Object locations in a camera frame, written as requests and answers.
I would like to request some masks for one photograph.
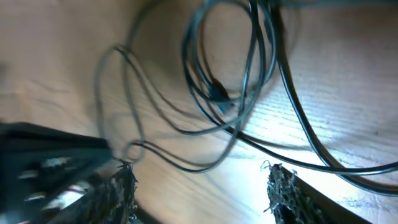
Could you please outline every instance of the black cable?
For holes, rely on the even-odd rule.
[[[96,100],[96,108],[98,112],[98,117],[97,117],[97,123],[98,123],[98,129],[99,129],[99,135],[102,138],[105,138],[105,131],[104,131],[104,121],[103,121],[103,103],[101,101],[101,92],[100,92],[100,75],[102,72],[102,69],[105,65],[105,62],[107,58],[110,56],[112,51],[117,51],[119,52],[122,57],[123,57],[123,63],[122,63],[122,77],[123,77],[123,82],[124,82],[124,91],[125,91],[125,96],[127,98],[127,103],[129,104],[129,107],[131,109],[131,113],[133,118],[135,119],[137,123],[137,129],[139,131],[139,134],[141,136],[140,140],[132,141],[129,143],[125,150],[127,150],[131,146],[140,146],[143,149],[147,149],[155,154],[157,154],[159,157],[161,157],[163,160],[171,164],[172,166],[181,169],[186,172],[193,172],[193,173],[201,173],[201,172],[206,172],[211,169],[214,169],[217,167],[222,161],[227,157],[228,153],[232,150],[234,143],[237,139],[245,142],[246,144],[255,147],[256,149],[265,152],[266,154],[275,157],[276,159],[282,160],[284,162],[291,163],[296,166],[312,169],[312,170],[317,170],[317,171],[322,171],[322,172],[328,172],[332,174],[337,174],[341,175],[340,177],[348,181],[349,183],[364,189],[368,190],[370,192],[376,193],[376,194],[382,194],[382,195],[388,195],[388,196],[395,196],[398,197],[398,189],[396,187],[386,187],[382,186],[377,183],[373,183],[368,180],[360,179],[359,177],[348,177],[348,175],[377,175],[377,174],[383,174],[383,173],[388,173],[388,172],[394,172],[398,170],[398,162],[393,162],[391,164],[383,165],[383,166],[377,166],[377,167],[370,167],[370,168],[345,168],[343,167],[340,163],[338,163],[332,156],[331,154],[325,149],[325,147],[321,144],[319,139],[317,138],[317,135],[313,131],[308,119],[305,116],[305,113],[300,105],[299,99],[297,97],[297,94],[294,89],[292,77],[290,74],[290,68],[289,68],[289,63],[287,61],[286,57],[286,52],[285,52],[285,47],[284,47],[284,40],[283,40],[283,23],[282,19],[279,14],[279,9],[270,7],[270,5],[267,4],[267,1],[255,1],[255,0],[248,0],[247,3],[238,1],[238,0],[209,0],[206,1],[206,3],[199,8],[197,11],[195,11],[194,15],[192,16],[188,29],[183,37],[183,42],[182,42],[182,62],[183,62],[183,69],[184,69],[184,74],[185,78],[187,80],[187,85],[189,92],[194,99],[194,102],[197,104],[199,107],[200,111],[203,113],[203,115],[210,121],[212,122],[215,126],[212,128],[204,129],[204,130],[199,130],[199,131],[187,131],[184,129],[180,129],[177,125],[175,125],[164,113],[163,111],[159,108],[157,105],[155,99],[151,95],[147,82],[149,82],[149,85],[155,90],[155,92],[160,96],[160,99],[164,100],[169,106],[172,105],[167,99],[161,94],[161,92],[156,88],[154,83],[151,81],[151,79],[147,76],[145,76],[145,73],[142,72],[141,67],[139,66],[138,59],[135,58],[133,52],[132,52],[132,44],[133,44],[133,38],[138,31],[139,24],[141,21],[146,17],[147,13],[156,7],[156,5],[160,2],[164,1],[154,1],[153,3],[150,3],[147,7],[145,7],[138,15],[138,18],[136,20],[136,23],[133,24],[131,31],[128,35],[127,41],[124,46],[115,46],[109,49],[104,56],[101,58],[97,69],[95,71],[95,81],[94,81],[94,90],[95,90],[95,100]],[[226,4],[234,4],[235,6],[240,7],[243,9],[246,14],[249,16],[251,22],[252,22],[252,35],[251,35],[251,41],[250,41],[250,47],[249,47],[249,53],[248,57],[246,59],[246,66],[245,66],[245,71],[243,75],[243,82],[242,82],[242,90],[241,90],[241,96],[233,99],[229,98],[220,98],[219,95],[213,96],[211,95],[214,90],[218,90],[220,87],[219,84],[216,84],[213,80],[208,79],[206,77],[206,74],[201,67],[201,63],[199,62],[198,59],[198,50],[197,50],[197,35],[198,35],[198,29],[199,26],[205,16],[205,14],[215,5],[219,3],[226,3]],[[265,49],[265,43],[264,43],[264,38],[262,34],[262,30],[259,24],[259,17],[258,17],[258,9],[264,13],[265,15],[265,21],[264,25],[266,28],[266,34],[267,38],[269,40],[269,43],[272,48],[272,54],[271,54],[271,62],[270,65],[267,69],[266,65],[266,49]],[[252,64],[252,58],[254,56],[254,48],[256,43],[258,44],[259,47],[259,56],[260,56],[260,70],[259,70],[259,78],[256,86],[252,90],[248,90],[248,80],[249,80],[249,73],[250,73],[250,68]],[[192,62],[193,66],[193,71],[196,72],[195,76],[201,81],[203,84],[205,84],[205,87],[207,91],[205,91],[202,88],[201,83],[199,86],[194,82],[192,74],[190,73],[190,70],[188,67],[190,66],[190,62]],[[310,145],[313,147],[314,151],[317,153],[319,158],[325,163],[327,166],[318,166],[315,164],[309,164],[306,162],[301,162],[301,161],[296,161],[294,159],[281,156],[280,154],[277,154],[275,152],[272,152],[271,150],[268,150],[264,146],[258,144],[257,142],[260,142],[261,140],[258,140],[252,136],[248,136],[247,134],[244,134],[240,131],[241,128],[241,122],[244,120],[247,115],[251,112],[253,109],[255,102],[261,92],[261,88],[264,84],[267,83],[267,81],[271,78],[275,65],[278,63],[280,73],[282,75],[282,80],[284,81],[285,89],[287,91],[287,94],[289,96],[289,99],[292,103],[292,106],[294,107],[294,110],[298,116],[298,119],[303,127],[303,130],[308,138],[308,141],[310,142]],[[131,97],[131,90],[129,86],[129,78],[127,75],[127,67],[130,66],[134,73],[137,76],[137,79],[139,80],[141,87],[143,88],[146,96],[148,97],[148,100],[150,103],[153,105],[155,108],[156,112],[158,115],[166,122],[168,123],[174,130],[182,133],[182,134],[187,134],[187,135],[200,135],[200,134],[209,134],[213,133],[215,131],[223,130],[226,131],[231,135],[231,139],[229,140],[228,145],[226,146],[224,152],[221,154],[221,156],[211,164],[208,164],[207,167],[202,168],[202,169],[188,169],[185,167],[182,167],[172,161],[171,159],[167,158],[167,156],[163,155],[159,147],[157,147],[155,144],[150,143],[145,140],[144,136],[144,131],[142,124],[139,119],[139,115],[137,113],[137,110],[134,106],[134,102]],[[215,114],[209,114],[206,109],[200,104],[197,96],[202,98],[208,105],[214,104],[218,105],[220,103],[232,103],[232,102],[238,102],[239,103],[239,110],[238,110],[238,115],[237,117],[233,118],[231,121],[223,121],[222,119],[219,119],[219,122],[214,119]],[[269,142],[264,142],[267,145],[275,146],[275,144],[269,143]]]

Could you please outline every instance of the tangled cable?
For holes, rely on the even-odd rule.
[[[242,2],[238,0],[208,0],[197,9],[194,15],[190,19],[190,23],[188,28],[184,34],[182,41],[182,62],[183,62],[183,71],[185,74],[185,78],[187,81],[189,92],[195,102],[195,104],[199,107],[200,111],[204,114],[204,116],[214,124],[212,128],[203,129],[199,131],[189,131],[179,128],[173,121],[171,121],[164,112],[159,108],[155,99],[153,98],[151,92],[148,89],[147,82],[149,85],[155,90],[156,94],[164,100],[169,106],[176,110],[176,107],[171,104],[156,88],[150,77],[145,76],[145,73],[142,71],[142,68],[139,66],[137,58],[135,58],[132,49],[132,41],[136,35],[136,32],[139,28],[139,24],[145,18],[147,13],[156,7],[158,3],[163,1],[154,1],[153,3],[146,6],[138,15],[135,24],[131,27],[130,33],[127,37],[126,43],[123,46],[114,46],[105,52],[105,54],[101,57],[99,64],[95,70],[94,76],[94,92],[95,92],[95,102],[96,102],[96,110],[97,110],[97,125],[99,130],[99,135],[102,138],[105,138],[105,130],[104,130],[104,114],[103,114],[103,102],[101,100],[101,73],[105,66],[105,63],[109,56],[117,51],[121,54],[123,58],[122,64],[122,80],[123,80],[123,88],[124,93],[127,99],[127,103],[131,110],[131,115],[134,118],[137,124],[137,130],[140,134],[140,139],[131,141],[125,149],[128,149],[131,146],[139,146],[143,149],[147,149],[163,160],[171,164],[172,166],[181,169],[185,172],[191,173],[202,173],[207,172],[216,168],[220,165],[224,159],[228,156],[229,152],[232,150],[236,140],[240,140],[245,142],[246,144],[255,147],[256,149],[275,157],[284,162],[288,162],[290,164],[332,173],[339,175],[345,181],[369,192],[387,196],[398,197],[398,188],[393,186],[385,186],[379,183],[371,182],[370,180],[363,179],[361,177],[355,177],[360,175],[376,175],[376,174],[384,174],[388,172],[393,172],[398,170],[398,162],[393,162],[391,164],[377,166],[377,167],[369,167],[369,168],[345,168],[343,167],[333,156],[327,151],[324,145],[317,138],[317,135],[313,131],[303,108],[299,102],[299,98],[295,92],[294,84],[292,81],[292,76],[290,73],[289,63],[287,61],[285,45],[284,45],[284,29],[283,22],[280,16],[279,9],[277,7],[272,6],[266,0],[248,0],[248,2]],[[250,18],[252,23],[252,32],[251,32],[251,40],[249,46],[249,52],[246,59],[246,66],[244,69],[243,81],[241,86],[241,96],[237,98],[229,98],[225,89],[222,87],[222,84],[218,83],[216,80],[212,80],[208,78],[204,69],[201,66],[198,56],[197,50],[197,36],[198,30],[202,23],[202,20],[206,13],[215,5],[224,3],[224,4],[232,4],[234,6],[240,7]],[[266,28],[266,37],[271,45],[271,59],[269,66],[266,65],[266,46],[263,37],[263,31],[260,27],[259,21],[259,11],[261,10],[265,16],[264,25]],[[259,77],[258,82],[251,90],[248,89],[248,80],[251,69],[251,64],[254,56],[254,49],[256,44],[259,48],[259,56],[260,56],[260,69],[259,69]],[[302,125],[302,128],[307,136],[307,139],[312,146],[313,150],[316,152],[318,157],[323,161],[326,166],[318,166],[315,164],[309,164],[302,161],[297,161],[295,159],[291,159],[289,157],[282,156],[278,153],[275,153],[267,148],[264,145],[275,146],[275,144],[271,142],[264,142],[263,140],[256,139],[252,136],[244,134],[241,132],[242,121],[247,115],[252,111],[256,100],[259,97],[262,87],[267,83],[267,81],[271,78],[274,73],[274,69],[278,64],[280,74],[282,76],[282,80],[286,89],[286,92],[289,96],[290,102],[297,114],[297,117]],[[190,70],[190,66],[194,69],[195,74],[192,74],[192,70]],[[172,127],[174,130],[181,134],[186,135],[202,135],[202,134],[210,134],[215,131],[225,131],[231,135],[231,138],[225,147],[225,150],[220,155],[220,157],[212,162],[211,164],[205,165],[204,168],[200,169],[189,169],[186,167],[182,167],[177,164],[173,160],[169,159],[165,154],[171,156],[175,159],[178,159],[177,156],[165,151],[161,147],[146,141],[144,136],[144,131],[142,127],[142,123],[139,119],[139,115],[137,113],[136,107],[132,100],[132,93],[129,86],[129,76],[127,75],[127,68],[131,67],[134,73],[139,80],[141,87],[143,88],[149,102],[152,104],[157,114]],[[195,83],[194,78],[198,79],[198,85]],[[204,109],[203,105],[198,100],[198,96],[203,99],[206,104],[211,108],[212,105],[230,105],[231,103],[238,104],[238,115],[230,121],[223,121],[221,118],[218,118],[213,110],[210,110],[210,113]]]

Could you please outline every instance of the wooden surface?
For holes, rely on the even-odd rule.
[[[65,131],[97,135],[93,70],[110,45],[123,43],[145,1],[0,0],[0,117]],[[198,114],[182,75],[180,41],[201,1],[169,0],[151,12],[134,43],[145,72],[179,108]],[[398,7],[285,10],[291,69],[303,107],[320,139],[349,167],[398,160]],[[210,68],[226,88],[237,91],[249,45],[249,19],[219,6],[208,16],[204,46]],[[120,58],[103,78],[107,135],[115,155],[138,138],[119,77]],[[258,60],[254,64],[256,73]],[[147,102],[131,74],[134,100],[147,139],[195,162],[214,160],[229,136],[182,136]],[[184,118],[164,104],[181,127],[210,125]],[[278,152],[320,164],[285,94],[279,74],[264,87],[246,132],[292,144]],[[272,223],[264,160],[278,162],[239,142],[229,158],[206,174],[186,174],[146,152],[134,172],[140,204],[164,223]],[[394,223],[397,200],[356,189],[334,175],[298,169],[326,196],[373,223]],[[398,184],[397,174],[371,177]]]

